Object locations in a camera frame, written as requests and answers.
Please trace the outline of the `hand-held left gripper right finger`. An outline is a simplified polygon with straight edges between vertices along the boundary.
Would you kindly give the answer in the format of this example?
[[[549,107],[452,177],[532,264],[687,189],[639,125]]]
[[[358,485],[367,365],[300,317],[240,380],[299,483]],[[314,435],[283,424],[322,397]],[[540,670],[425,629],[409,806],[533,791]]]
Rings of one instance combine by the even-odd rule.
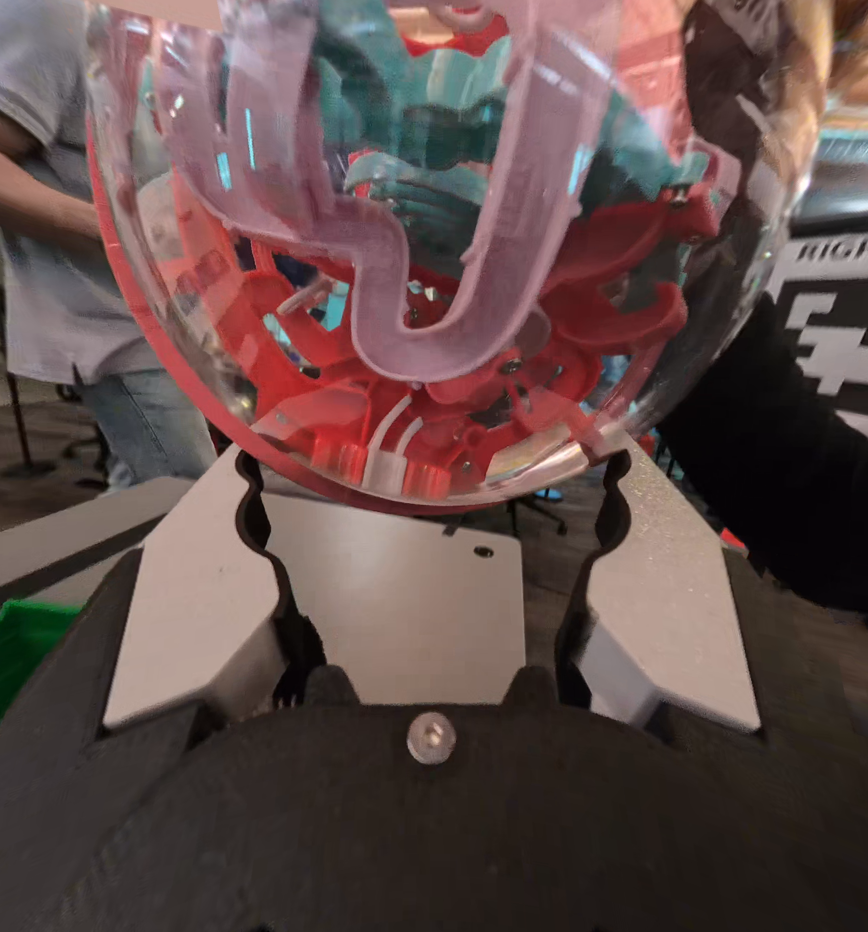
[[[615,438],[598,545],[555,640],[559,699],[638,728],[669,705],[757,732],[727,550],[650,456]]]

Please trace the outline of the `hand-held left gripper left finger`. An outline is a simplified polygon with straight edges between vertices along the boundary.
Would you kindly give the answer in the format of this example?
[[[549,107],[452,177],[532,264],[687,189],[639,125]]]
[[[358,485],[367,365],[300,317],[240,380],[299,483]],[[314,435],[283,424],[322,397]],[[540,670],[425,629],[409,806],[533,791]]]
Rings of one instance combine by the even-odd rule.
[[[200,703],[238,721],[300,700],[311,623],[267,551],[258,462],[231,447],[141,545],[103,725]]]

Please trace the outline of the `clear red maze ball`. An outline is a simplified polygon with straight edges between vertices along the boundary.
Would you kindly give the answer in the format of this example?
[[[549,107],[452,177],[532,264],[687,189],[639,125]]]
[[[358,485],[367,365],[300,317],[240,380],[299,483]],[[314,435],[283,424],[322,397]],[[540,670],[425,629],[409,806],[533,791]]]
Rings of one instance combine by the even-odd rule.
[[[837,2],[86,5],[128,309],[237,446],[371,510],[487,507],[670,413],[764,289]]]

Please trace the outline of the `person's right forearm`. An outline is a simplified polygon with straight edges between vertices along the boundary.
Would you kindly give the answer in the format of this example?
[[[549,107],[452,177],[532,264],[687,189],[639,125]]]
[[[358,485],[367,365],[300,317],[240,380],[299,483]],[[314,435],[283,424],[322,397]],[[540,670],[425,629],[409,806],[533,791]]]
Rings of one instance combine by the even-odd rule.
[[[868,437],[804,382],[770,297],[658,430],[774,577],[824,608],[868,615]]]

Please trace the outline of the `green plastic bin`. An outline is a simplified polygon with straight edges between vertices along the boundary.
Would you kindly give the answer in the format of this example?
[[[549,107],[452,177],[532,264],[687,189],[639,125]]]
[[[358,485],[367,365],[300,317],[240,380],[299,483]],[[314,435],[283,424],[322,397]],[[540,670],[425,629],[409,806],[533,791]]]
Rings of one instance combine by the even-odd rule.
[[[1,606],[0,722],[81,609],[30,599],[9,600]]]

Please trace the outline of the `framed black white marker sign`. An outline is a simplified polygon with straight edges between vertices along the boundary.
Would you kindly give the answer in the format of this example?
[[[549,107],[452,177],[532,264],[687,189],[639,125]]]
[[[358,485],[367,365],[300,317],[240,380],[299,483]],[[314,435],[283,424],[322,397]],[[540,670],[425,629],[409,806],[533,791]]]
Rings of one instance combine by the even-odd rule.
[[[868,232],[791,239],[767,293],[809,387],[868,437]]]

